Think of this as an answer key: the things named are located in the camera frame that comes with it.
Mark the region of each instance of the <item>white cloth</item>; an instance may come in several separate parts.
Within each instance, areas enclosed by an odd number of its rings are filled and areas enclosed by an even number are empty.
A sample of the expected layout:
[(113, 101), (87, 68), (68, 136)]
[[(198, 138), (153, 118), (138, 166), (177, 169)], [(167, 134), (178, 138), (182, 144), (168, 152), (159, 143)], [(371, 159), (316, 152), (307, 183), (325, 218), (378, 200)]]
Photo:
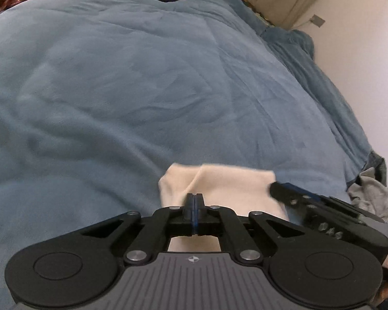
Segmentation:
[[(159, 180), (161, 204), (183, 206), (188, 193), (202, 193), (207, 206), (229, 207), (237, 215), (247, 216), (250, 211), (264, 211), (288, 220), (284, 206), (270, 197), (269, 186), (275, 174), (238, 166), (203, 164), (184, 166), (172, 164)], [(173, 238), (169, 251), (218, 251), (214, 237)]]

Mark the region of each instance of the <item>circular pad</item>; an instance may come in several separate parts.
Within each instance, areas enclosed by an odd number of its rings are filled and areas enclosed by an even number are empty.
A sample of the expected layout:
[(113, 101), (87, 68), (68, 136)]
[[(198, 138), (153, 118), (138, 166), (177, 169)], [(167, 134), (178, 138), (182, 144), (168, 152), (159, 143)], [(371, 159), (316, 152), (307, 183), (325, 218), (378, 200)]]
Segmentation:
[(46, 254), (34, 265), (36, 273), (47, 280), (65, 280), (79, 273), (81, 268), (81, 258), (66, 252)]
[(300, 243), (297, 239), (278, 250), (269, 266), (275, 284), (292, 299), (332, 309), (357, 307), (372, 299), (382, 281), (375, 256), (340, 241)]
[(92, 239), (61, 248), (43, 242), (16, 253), (4, 277), (18, 302), (37, 308), (72, 307), (106, 291), (118, 274), (118, 263), (108, 248)]
[(324, 280), (338, 280), (353, 271), (351, 260), (346, 256), (331, 252), (309, 255), (305, 260), (305, 266), (314, 276)]

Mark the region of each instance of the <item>white wall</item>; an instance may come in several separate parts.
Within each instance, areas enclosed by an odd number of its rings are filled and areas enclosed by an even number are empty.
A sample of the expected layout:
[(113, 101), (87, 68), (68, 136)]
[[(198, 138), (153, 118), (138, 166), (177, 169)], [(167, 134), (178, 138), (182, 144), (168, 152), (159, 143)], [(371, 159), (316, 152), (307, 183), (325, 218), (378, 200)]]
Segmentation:
[(315, 61), (331, 78), (388, 166), (388, 0), (317, 0), (297, 25), (312, 36)]

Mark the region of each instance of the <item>logo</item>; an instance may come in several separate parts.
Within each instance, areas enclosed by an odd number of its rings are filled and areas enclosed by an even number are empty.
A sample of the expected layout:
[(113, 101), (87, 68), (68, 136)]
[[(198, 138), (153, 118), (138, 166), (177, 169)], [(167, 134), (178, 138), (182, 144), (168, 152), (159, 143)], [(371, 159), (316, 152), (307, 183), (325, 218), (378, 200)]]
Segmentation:
[(201, 260), (198, 256), (190, 256), (187, 260), (189, 260), (189, 262), (191, 263), (196, 263), (196, 262), (199, 262), (199, 260)]

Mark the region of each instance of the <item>blue comforter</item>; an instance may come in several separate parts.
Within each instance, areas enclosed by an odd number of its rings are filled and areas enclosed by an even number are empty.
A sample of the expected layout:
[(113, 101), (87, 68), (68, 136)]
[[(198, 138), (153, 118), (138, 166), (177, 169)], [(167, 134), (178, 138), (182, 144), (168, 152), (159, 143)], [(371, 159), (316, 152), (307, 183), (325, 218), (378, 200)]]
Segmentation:
[(29, 0), (0, 15), (0, 310), (17, 250), (160, 207), (173, 162), (346, 199), (370, 146), (300, 32), (240, 0)]

